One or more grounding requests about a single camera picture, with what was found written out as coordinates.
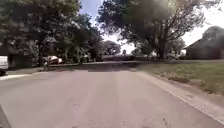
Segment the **road edge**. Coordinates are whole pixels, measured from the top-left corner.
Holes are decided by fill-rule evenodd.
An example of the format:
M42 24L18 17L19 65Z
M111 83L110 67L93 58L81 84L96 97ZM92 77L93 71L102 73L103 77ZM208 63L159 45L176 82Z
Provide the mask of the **road edge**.
M136 74L224 125L224 108L148 73L138 71Z

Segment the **lawn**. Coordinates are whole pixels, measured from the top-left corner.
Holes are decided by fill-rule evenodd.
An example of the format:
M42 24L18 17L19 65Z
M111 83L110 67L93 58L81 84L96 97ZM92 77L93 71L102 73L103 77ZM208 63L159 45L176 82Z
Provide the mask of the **lawn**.
M139 69L169 80L194 85L208 93L224 95L224 61L151 63L142 65Z

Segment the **parked car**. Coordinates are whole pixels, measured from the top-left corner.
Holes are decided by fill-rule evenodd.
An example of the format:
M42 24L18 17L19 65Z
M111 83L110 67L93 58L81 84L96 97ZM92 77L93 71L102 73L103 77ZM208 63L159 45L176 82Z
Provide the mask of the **parked car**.
M5 75L9 68L8 57L0 56L0 76Z

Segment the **bush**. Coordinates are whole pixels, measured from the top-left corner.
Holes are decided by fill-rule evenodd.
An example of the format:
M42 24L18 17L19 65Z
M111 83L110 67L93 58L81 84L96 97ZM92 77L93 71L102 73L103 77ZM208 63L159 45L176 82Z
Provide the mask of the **bush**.
M186 55L181 55L181 56L178 57L178 59L179 59L179 60L186 60L187 57L186 57Z

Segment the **street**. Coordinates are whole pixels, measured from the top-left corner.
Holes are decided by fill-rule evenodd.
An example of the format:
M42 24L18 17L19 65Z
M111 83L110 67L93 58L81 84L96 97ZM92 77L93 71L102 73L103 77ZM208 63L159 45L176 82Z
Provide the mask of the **street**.
M0 104L12 128L223 128L126 68L0 81Z

